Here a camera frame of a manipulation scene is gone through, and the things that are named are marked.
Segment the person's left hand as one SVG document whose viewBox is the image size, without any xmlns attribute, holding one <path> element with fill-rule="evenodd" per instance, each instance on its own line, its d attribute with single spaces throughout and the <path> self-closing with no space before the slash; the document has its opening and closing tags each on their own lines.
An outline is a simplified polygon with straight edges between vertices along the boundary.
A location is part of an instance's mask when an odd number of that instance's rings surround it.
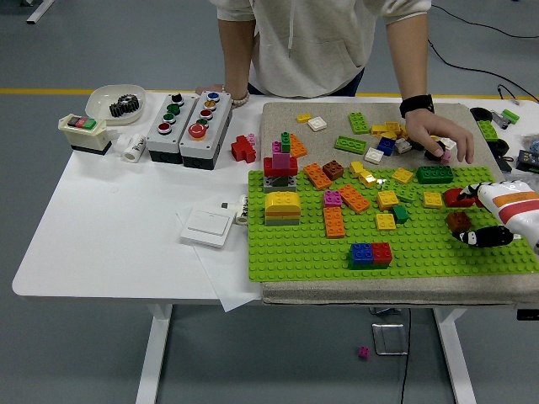
<svg viewBox="0 0 539 404">
<path fill-rule="evenodd" d="M 427 109 L 407 112 L 405 121 L 409 138 L 421 144 L 433 156 L 442 157 L 444 151 L 432 136 L 446 137 L 456 143 L 458 162 L 473 163 L 474 139 L 469 130 Z"/>
</svg>

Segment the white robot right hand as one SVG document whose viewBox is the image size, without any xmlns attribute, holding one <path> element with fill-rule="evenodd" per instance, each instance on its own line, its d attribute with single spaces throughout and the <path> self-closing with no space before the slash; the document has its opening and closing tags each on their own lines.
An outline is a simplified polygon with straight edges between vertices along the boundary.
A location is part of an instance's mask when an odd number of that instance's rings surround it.
<svg viewBox="0 0 539 404">
<path fill-rule="evenodd" d="M 538 254 L 538 193 L 527 183 L 514 180 L 470 184 L 456 198 L 475 199 L 499 222 L 497 226 L 453 232 L 457 240 L 473 247 L 500 247 L 512 243 L 518 234 Z"/>
</svg>

